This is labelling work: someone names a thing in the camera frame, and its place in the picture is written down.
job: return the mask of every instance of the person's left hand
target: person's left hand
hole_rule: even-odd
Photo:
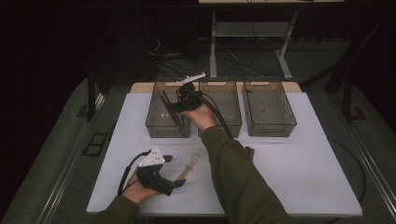
[[[137,178],[137,169],[138,168],[134,170],[134,174],[131,176],[131,178],[129,178],[125,190],[122,192],[121,195],[133,201],[134,203],[141,204],[148,198],[161,193],[154,189],[145,188]]]

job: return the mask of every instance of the white tabletop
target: white tabletop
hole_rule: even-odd
[[[287,93],[297,126],[290,137],[250,137],[239,95],[243,125],[236,138],[256,149],[253,162],[268,185],[294,217],[361,216],[361,206],[323,132],[305,93]],[[186,184],[171,196],[159,195],[142,204],[141,216],[224,216],[214,190],[207,153],[195,127],[190,138],[150,138],[145,126],[150,93],[127,95],[97,178],[87,212],[107,208],[114,197],[125,167],[139,153],[160,147],[174,158],[160,174],[173,181],[193,153],[201,160],[189,173]]]

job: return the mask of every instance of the dark floor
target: dark floor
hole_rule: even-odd
[[[240,44],[241,49],[233,46]],[[271,76],[281,77],[274,49],[281,42],[260,39],[243,43],[223,40],[218,43],[218,76]],[[347,49],[344,40],[320,42],[291,42],[286,53],[293,81],[301,83],[336,63]],[[169,54],[168,60],[158,66],[158,76],[176,77],[209,74],[207,51],[198,59],[178,58]],[[241,68],[235,58],[247,69]],[[303,89],[314,107],[324,132],[346,177],[361,199],[362,217],[335,220],[324,217],[296,217],[297,223],[395,223],[394,211],[389,210],[386,193],[396,189],[396,137],[381,116],[357,88],[353,91],[352,105],[358,107],[366,119],[346,122],[341,114],[342,92],[329,95],[323,90],[327,78]],[[29,175],[23,182],[2,223],[86,223],[92,215],[85,212],[91,190],[106,155],[108,136],[118,119],[125,94],[130,87],[113,87],[97,102],[97,113],[92,121],[81,116],[86,106],[87,83],[82,82],[71,95],[64,112],[58,119],[46,144]],[[104,149],[99,157],[82,156],[94,133],[107,133]],[[361,151],[369,153],[375,162],[362,162]],[[155,223],[223,223],[223,218],[174,219],[157,218]]]

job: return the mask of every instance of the person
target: person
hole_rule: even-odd
[[[190,118],[202,132],[213,185],[230,223],[293,223],[242,145],[216,127],[214,114],[207,105],[202,104],[180,115]],[[137,176],[133,174],[128,185],[136,180]],[[121,196],[116,196],[106,210],[96,214],[91,224],[132,223],[139,204],[157,194],[159,192],[146,189],[137,181],[126,188]]]

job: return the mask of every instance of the green sleeve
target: green sleeve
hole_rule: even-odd
[[[230,223],[293,223],[238,141],[217,127],[208,128],[202,141],[216,193]]]
[[[120,195],[104,211],[97,213],[90,224],[131,224],[139,211],[139,205]]]

